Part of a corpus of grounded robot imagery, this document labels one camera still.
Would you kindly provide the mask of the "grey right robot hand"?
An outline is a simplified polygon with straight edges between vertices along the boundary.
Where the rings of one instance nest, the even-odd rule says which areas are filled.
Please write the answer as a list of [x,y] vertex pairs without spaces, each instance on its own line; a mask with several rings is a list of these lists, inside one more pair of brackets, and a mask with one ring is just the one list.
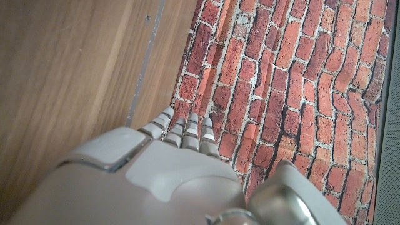
[[213,124],[174,111],[135,130],[119,127],[70,152],[11,224],[343,224],[288,160],[246,197],[222,162]]

